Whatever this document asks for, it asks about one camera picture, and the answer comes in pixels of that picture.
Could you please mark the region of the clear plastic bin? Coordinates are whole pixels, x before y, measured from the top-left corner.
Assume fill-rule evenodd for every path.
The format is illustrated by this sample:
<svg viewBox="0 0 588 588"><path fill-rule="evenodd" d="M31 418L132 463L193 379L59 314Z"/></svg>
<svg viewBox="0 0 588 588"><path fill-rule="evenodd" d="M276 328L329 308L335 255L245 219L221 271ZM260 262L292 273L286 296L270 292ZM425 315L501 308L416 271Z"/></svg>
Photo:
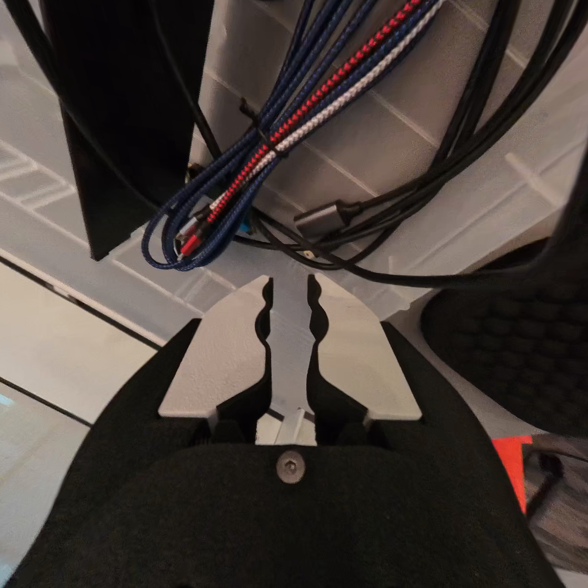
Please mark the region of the clear plastic bin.
<svg viewBox="0 0 588 588"><path fill-rule="evenodd" d="M221 147L261 107L302 1L215 1L201 105ZM255 204L283 224L334 198L365 200L423 173L458 104L495 1L447 1L404 63L280 164ZM365 261L415 275L472 270L518 247L567 199L587 139L587 31L535 105L480 161ZM160 271L143 223L91 259L58 100L1 3L1 255L153 339L169 339L230 290L274 278L275 311L302 324L307 270L231 245L208 268Z"/></svg>

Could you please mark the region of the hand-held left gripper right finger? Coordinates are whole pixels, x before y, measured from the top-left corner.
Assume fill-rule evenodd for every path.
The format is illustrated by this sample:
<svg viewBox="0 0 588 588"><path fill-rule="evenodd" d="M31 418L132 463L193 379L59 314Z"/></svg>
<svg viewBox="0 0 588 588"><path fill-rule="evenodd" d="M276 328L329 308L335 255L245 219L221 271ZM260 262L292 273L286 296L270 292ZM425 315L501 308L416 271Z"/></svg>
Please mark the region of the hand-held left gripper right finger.
<svg viewBox="0 0 588 588"><path fill-rule="evenodd" d="M367 443L383 425L422 410L377 316L326 275L307 279L313 336L306 399L319 446Z"/></svg>

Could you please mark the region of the orange red flat object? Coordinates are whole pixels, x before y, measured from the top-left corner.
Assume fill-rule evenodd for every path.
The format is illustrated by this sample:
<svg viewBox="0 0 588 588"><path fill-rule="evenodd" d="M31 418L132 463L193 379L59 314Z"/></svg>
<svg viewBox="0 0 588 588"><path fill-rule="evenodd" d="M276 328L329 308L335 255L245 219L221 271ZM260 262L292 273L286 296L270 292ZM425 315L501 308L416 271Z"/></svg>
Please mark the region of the orange red flat object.
<svg viewBox="0 0 588 588"><path fill-rule="evenodd" d="M525 490L525 469L523 464L523 446L531 445L532 443L533 437L531 435L492 439L492 444L509 477L520 509L524 515L526 514L527 510L527 503Z"/></svg>

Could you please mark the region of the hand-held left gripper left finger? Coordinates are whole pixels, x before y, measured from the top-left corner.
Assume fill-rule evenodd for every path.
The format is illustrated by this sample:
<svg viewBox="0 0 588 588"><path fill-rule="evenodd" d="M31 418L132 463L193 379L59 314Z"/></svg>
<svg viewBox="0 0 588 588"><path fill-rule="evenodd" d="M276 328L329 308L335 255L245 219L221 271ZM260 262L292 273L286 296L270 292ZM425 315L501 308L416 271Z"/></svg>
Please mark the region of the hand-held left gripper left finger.
<svg viewBox="0 0 588 588"><path fill-rule="evenodd" d="M273 279L262 275L205 312L158 408L161 417L226 422L255 443L258 420L272 401L270 311Z"/></svg>

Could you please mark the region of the black wrist rest pad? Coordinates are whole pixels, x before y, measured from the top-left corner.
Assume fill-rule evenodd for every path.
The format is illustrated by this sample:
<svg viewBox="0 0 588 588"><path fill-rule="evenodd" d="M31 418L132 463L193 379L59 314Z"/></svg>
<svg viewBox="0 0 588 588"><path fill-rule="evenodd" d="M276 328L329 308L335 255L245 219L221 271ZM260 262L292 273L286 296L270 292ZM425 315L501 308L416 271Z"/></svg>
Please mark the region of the black wrist rest pad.
<svg viewBox="0 0 588 588"><path fill-rule="evenodd" d="M420 329L433 353L512 415L587 438L587 248L512 290L441 290Z"/></svg>

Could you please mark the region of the black bin divider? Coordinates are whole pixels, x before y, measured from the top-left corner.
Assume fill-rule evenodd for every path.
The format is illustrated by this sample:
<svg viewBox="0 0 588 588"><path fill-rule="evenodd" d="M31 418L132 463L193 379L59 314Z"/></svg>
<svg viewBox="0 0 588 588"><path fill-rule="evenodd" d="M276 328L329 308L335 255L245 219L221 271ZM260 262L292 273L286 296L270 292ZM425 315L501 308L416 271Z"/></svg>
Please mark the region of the black bin divider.
<svg viewBox="0 0 588 588"><path fill-rule="evenodd" d="M149 1L41 1L60 70L82 119L145 203L105 165L63 110L92 259L100 261L185 183L194 115Z"/></svg>

